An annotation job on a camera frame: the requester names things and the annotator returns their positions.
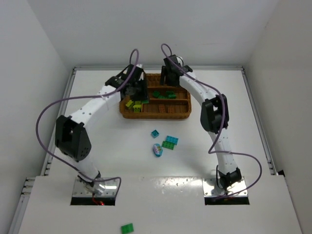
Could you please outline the brown wicker divided basket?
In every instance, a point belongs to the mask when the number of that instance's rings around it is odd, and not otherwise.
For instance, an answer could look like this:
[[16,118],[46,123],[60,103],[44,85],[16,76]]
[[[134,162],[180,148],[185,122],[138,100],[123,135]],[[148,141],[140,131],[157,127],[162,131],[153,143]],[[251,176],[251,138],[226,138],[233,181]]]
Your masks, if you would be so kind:
[[140,112],[127,108],[130,98],[119,103],[119,111],[127,119],[182,120],[192,111],[191,95],[182,87],[161,85],[161,75],[147,73],[149,102],[141,105]]

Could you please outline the brown lego plate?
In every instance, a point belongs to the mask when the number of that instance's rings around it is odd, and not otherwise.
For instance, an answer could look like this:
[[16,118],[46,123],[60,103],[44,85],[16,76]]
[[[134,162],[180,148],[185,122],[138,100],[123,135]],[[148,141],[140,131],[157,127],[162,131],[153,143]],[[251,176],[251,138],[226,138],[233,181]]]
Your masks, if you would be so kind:
[[167,112],[169,113],[169,114],[173,114],[175,111],[174,111],[174,107],[173,106],[169,106],[168,108],[167,108]]
[[158,105],[158,110],[160,113],[166,113],[166,107],[164,104],[159,104]]

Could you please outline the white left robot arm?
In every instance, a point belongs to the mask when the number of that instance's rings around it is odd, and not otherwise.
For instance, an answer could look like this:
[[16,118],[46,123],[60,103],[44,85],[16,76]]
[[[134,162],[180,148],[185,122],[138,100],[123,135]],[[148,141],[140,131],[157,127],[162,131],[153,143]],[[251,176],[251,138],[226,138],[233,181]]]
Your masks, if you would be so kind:
[[110,108],[126,96],[147,97],[147,82],[143,78],[141,64],[129,64],[109,78],[95,97],[69,116],[61,115],[56,120],[55,146],[72,161],[80,182],[94,190],[103,183],[99,170],[90,156],[92,144],[89,133]]

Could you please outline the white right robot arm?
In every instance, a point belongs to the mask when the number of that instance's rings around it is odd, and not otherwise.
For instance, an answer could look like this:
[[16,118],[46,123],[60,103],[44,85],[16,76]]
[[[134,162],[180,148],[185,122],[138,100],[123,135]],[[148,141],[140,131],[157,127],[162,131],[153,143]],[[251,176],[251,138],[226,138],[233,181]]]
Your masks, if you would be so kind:
[[181,58],[171,55],[164,59],[161,68],[161,82],[168,86],[182,87],[200,104],[200,123],[213,141],[209,153],[216,154],[218,160],[220,189],[227,190],[242,179],[238,165],[231,151],[227,136],[229,112],[227,98],[196,79],[193,70],[184,65]]

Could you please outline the lime long lego brick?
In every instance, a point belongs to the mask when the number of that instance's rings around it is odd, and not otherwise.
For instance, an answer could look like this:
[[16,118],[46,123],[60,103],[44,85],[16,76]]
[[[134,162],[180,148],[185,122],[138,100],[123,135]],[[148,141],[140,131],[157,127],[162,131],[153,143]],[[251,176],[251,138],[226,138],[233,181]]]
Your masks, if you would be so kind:
[[125,107],[128,109],[128,110],[131,110],[134,106],[134,102],[132,100],[129,100],[126,104],[125,104]]

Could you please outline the lime angled lego brick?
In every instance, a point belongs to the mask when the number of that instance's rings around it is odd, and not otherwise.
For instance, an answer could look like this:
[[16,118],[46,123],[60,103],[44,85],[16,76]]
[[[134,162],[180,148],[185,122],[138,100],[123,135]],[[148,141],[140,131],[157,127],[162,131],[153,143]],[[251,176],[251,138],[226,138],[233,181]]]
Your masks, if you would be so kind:
[[140,113],[142,111],[142,104],[135,104],[133,106],[133,112],[134,113]]

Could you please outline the green long lego brick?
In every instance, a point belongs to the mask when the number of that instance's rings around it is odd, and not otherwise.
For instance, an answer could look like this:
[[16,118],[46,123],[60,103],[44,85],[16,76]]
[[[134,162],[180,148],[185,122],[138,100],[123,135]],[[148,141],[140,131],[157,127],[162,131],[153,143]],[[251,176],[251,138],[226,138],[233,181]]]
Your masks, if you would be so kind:
[[169,149],[169,150],[173,150],[175,148],[175,144],[168,142],[168,141],[163,141],[161,146],[162,148]]

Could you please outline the dark green square lego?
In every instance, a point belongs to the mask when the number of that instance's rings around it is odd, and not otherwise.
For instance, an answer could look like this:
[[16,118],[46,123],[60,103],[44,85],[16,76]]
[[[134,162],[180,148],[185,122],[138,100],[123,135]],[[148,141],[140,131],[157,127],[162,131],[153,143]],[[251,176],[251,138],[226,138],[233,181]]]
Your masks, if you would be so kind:
[[142,104],[148,104],[148,103],[149,103],[149,100],[148,100],[148,99],[142,100],[141,103],[142,103]]

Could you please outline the green tall lego brick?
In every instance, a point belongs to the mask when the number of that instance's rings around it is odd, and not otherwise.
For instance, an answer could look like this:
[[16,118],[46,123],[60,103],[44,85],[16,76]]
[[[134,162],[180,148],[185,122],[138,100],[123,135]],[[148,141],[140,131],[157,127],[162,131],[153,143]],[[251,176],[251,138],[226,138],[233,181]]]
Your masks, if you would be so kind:
[[160,92],[159,91],[154,91],[153,92],[153,97],[154,98],[158,98],[160,96]]

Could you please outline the green small square lego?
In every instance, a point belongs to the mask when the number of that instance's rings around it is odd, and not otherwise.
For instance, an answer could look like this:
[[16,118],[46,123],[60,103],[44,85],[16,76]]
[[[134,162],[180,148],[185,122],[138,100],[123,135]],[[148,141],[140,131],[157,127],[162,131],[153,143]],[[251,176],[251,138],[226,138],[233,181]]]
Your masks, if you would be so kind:
[[168,99],[176,99],[176,94],[173,91],[166,91],[166,98]]

